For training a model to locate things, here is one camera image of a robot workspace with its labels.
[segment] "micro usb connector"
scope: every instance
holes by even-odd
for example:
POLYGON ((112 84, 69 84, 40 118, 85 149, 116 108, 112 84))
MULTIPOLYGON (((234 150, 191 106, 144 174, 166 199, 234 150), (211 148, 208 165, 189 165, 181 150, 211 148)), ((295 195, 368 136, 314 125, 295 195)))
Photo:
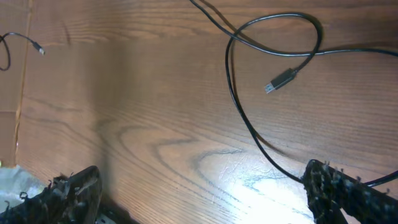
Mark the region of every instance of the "micro usb connector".
POLYGON ((294 79, 296 74, 297 72, 290 68, 286 70, 284 73, 278 75, 268 85, 266 85, 265 87, 266 93, 270 93, 286 85, 288 82, 294 79))

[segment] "wooden table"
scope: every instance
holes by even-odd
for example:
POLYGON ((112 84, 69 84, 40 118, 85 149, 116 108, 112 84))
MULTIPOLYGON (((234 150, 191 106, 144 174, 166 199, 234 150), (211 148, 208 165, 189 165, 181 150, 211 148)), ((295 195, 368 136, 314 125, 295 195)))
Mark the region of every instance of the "wooden table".
MULTIPOLYGON (((323 24, 322 48, 398 45, 398 3, 210 1, 239 26, 300 11, 323 24)), ((228 36, 188 0, 35 0, 18 163, 43 181, 90 165, 142 223, 312 223, 303 186, 259 152, 231 101, 228 36)), ((274 19, 250 27, 280 50, 310 50, 311 24, 274 19)), ((236 44, 240 100, 270 155, 301 176, 309 159, 372 180, 398 169, 398 60, 367 53, 315 57, 270 95, 264 86, 303 58, 236 44)), ((398 198, 398 181, 378 187, 398 198)))

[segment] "brown wooden tabletop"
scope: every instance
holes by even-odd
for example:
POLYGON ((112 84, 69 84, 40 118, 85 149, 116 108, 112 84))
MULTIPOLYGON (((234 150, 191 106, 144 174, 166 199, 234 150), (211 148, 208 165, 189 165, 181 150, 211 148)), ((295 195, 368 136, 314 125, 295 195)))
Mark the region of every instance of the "brown wooden tabletop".
MULTIPOLYGON (((209 2, 234 26, 309 13, 323 25, 323 49, 398 46, 394 0, 209 2)), ((27 53, 22 167, 47 181, 97 165, 107 193, 142 223, 313 222, 303 186, 269 164, 231 101, 229 37, 190 1, 33 0, 26 7, 29 35, 47 53, 27 53)), ((245 34, 288 51, 310 50, 316 39, 300 19, 264 21, 245 34)), ((270 155, 297 176, 309 159, 363 181, 397 170, 398 58, 317 56, 293 82, 265 94, 272 78, 303 59, 236 44, 239 98, 278 148, 270 155)), ((377 187, 387 188, 398 198, 398 181, 377 187)))

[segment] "cable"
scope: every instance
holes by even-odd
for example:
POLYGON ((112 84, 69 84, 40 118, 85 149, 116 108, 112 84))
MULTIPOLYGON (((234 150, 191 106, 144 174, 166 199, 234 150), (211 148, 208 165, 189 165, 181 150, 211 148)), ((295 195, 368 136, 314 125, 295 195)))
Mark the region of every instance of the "cable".
POLYGON ((7 36, 9 36, 9 35, 17 35, 17 36, 19 36, 19 37, 23 37, 23 38, 27 39, 30 43, 32 43, 33 47, 34 47, 36 50, 38 50, 38 51, 40 52, 40 54, 42 54, 42 55, 45 54, 45 51, 44 51, 44 49, 42 48, 42 46, 40 46, 37 42, 33 41, 32 39, 30 39, 30 38, 27 37, 27 36, 24 36, 24 35, 22 35, 22 34, 15 33, 15 32, 8 32, 8 33, 4 34, 3 36, 0 35, 0 43, 1 43, 1 42, 4 43, 4 47, 6 48, 6 53, 7 53, 7 66, 6 66, 5 68, 1 68, 1 67, 0 67, 0 71, 4 71, 4 72, 5 72, 5 71, 9 70, 9 68, 10 68, 10 66, 11 66, 11 55, 10 55, 10 50, 9 50, 9 48, 8 48, 8 45, 7 45, 7 43, 6 43, 6 40, 4 40, 4 39, 5 39, 7 36))
MULTIPOLYGON (((195 0, 189 0, 193 5, 195 5, 199 10, 201 10, 207 18, 215 25, 217 28, 219 28, 221 31, 223 31, 225 34, 229 35, 231 38, 227 44, 226 47, 226 52, 225 52, 225 69, 226 69, 226 77, 227 77, 227 82, 228 82, 228 88, 229 92, 231 93, 232 101, 235 104, 236 109, 238 110, 239 114, 241 115, 245 125, 247 126, 254 142, 256 143, 257 147, 260 149, 260 151, 263 153, 263 155, 267 158, 267 160, 281 173, 285 174, 287 177, 290 177, 292 180, 302 183, 301 178, 294 176, 293 174, 287 172, 285 169, 281 168, 280 165, 278 165, 269 155, 268 153, 264 150, 262 147, 261 143, 259 142, 259 139, 256 136, 257 131, 254 129, 253 125, 250 123, 248 117, 246 116, 239 100, 237 100, 237 94, 234 92, 233 84, 231 81, 231 74, 229 71, 229 50, 232 46, 232 43, 235 40, 238 40, 254 49, 260 50, 261 52, 267 53, 267 54, 272 54, 276 56, 283 56, 283 57, 304 57, 307 56, 307 58, 295 69, 288 69, 286 72, 283 74, 279 75, 277 78, 273 79, 270 84, 266 86, 266 92, 269 93, 272 90, 277 90, 278 88, 284 86, 287 84, 289 81, 293 80, 301 69, 303 69, 304 66, 306 66, 309 61, 315 56, 315 55, 325 55, 325 54, 332 54, 332 53, 340 53, 340 52, 374 52, 374 53, 380 53, 380 54, 387 54, 391 56, 398 57, 397 52, 391 52, 388 50, 381 50, 381 49, 367 49, 367 48, 361 48, 361 49, 326 49, 326 50, 319 50, 320 44, 322 42, 323 38, 323 32, 322 32, 322 26, 320 22, 314 18, 311 15, 304 14, 301 12, 289 12, 289 13, 280 13, 280 14, 272 14, 269 16, 262 16, 257 19, 253 19, 252 21, 249 21, 242 25, 238 30, 235 31, 235 33, 231 33, 230 31, 226 30, 224 27, 222 27, 202 6, 200 6, 195 0), (262 46, 258 43, 254 44, 252 40, 248 41, 246 39, 240 38, 238 35, 240 32, 247 28, 250 25, 253 25, 257 22, 261 22, 267 19, 273 19, 277 17, 300 17, 302 19, 305 19, 309 22, 311 22, 316 31, 317 31, 317 42, 311 52, 283 52, 283 51, 278 51, 274 49, 270 49, 266 46, 262 46)), ((386 175, 384 177, 381 177, 376 180, 372 180, 370 182, 366 182, 365 184, 368 185, 369 187, 374 187, 377 185, 385 184, 386 182, 392 181, 394 179, 398 178, 398 171, 395 171, 389 175, 386 175)))

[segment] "usb plug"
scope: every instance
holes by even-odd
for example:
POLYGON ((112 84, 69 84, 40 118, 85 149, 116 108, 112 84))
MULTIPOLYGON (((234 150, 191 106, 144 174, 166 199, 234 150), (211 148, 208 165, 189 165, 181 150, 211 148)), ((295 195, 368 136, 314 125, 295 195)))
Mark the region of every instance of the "usb plug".
POLYGON ((293 69, 288 69, 284 73, 278 75, 274 78, 268 85, 266 85, 266 93, 270 93, 274 90, 281 88, 286 85, 288 82, 292 81, 296 76, 297 72, 293 69))

